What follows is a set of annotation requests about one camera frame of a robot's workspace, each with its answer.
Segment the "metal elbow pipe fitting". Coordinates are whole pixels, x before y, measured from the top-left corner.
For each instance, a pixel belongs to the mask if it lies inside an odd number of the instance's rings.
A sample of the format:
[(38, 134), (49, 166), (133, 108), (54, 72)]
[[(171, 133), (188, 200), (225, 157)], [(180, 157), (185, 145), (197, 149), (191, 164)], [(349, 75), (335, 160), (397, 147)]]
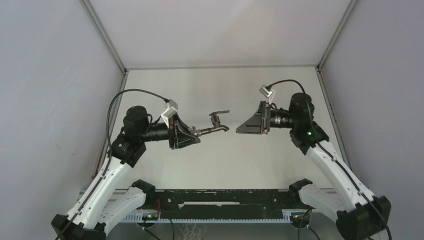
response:
[(194, 135), (195, 137), (200, 137), (202, 135), (202, 131), (197, 129), (195, 126), (189, 126), (187, 130)]

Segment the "metal water faucet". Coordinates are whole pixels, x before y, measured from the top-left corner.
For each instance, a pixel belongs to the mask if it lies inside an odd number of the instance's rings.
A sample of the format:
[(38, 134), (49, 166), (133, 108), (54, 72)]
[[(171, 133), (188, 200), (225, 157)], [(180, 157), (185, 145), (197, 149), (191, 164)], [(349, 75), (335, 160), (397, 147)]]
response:
[(207, 135), (207, 134), (211, 134), (211, 133), (215, 133), (219, 131), (224, 131), (224, 132), (229, 131), (230, 128), (226, 125), (221, 124), (221, 120), (219, 118), (219, 114), (228, 114), (229, 112), (230, 110), (220, 110), (220, 111), (214, 111), (210, 113), (209, 116), (210, 116), (212, 127), (199, 129), (197, 131), (197, 135), (203, 136), (203, 135)]

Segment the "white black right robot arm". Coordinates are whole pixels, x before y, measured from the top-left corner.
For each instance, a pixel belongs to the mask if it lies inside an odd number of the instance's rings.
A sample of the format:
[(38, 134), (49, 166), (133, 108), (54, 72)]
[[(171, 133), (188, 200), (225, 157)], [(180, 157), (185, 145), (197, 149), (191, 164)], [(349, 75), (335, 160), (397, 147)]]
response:
[(289, 203), (295, 208), (307, 205), (331, 219), (345, 240), (365, 240), (386, 231), (392, 205), (384, 195), (366, 187), (337, 154), (329, 136), (313, 120), (311, 97), (295, 93), (288, 109), (275, 108), (267, 101), (236, 128), (238, 134), (266, 135), (271, 128), (289, 129), (293, 144), (322, 172), (336, 194), (320, 190), (311, 180), (298, 180), (289, 186)]

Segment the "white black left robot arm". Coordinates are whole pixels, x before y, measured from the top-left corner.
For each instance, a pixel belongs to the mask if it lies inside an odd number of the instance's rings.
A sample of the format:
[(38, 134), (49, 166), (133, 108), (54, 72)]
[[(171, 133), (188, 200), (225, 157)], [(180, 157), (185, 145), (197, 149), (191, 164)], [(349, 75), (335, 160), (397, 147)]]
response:
[(51, 221), (56, 239), (104, 240), (130, 212), (160, 204), (155, 186), (141, 179), (133, 182), (121, 198), (111, 204), (108, 201), (146, 152), (147, 142), (168, 141), (172, 150), (200, 142), (195, 127), (183, 123), (174, 107), (169, 107), (161, 118), (163, 123), (152, 122), (143, 106), (126, 111), (123, 127), (98, 175), (66, 214), (57, 214)]

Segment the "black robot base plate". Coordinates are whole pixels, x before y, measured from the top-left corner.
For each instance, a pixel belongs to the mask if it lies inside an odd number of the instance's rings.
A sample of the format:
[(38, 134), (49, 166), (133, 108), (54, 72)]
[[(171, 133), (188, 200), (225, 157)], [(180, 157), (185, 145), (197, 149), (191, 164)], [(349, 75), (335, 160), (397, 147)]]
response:
[(166, 217), (277, 217), (278, 212), (305, 211), (308, 206), (287, 189), (163, 189), (142, 210)]

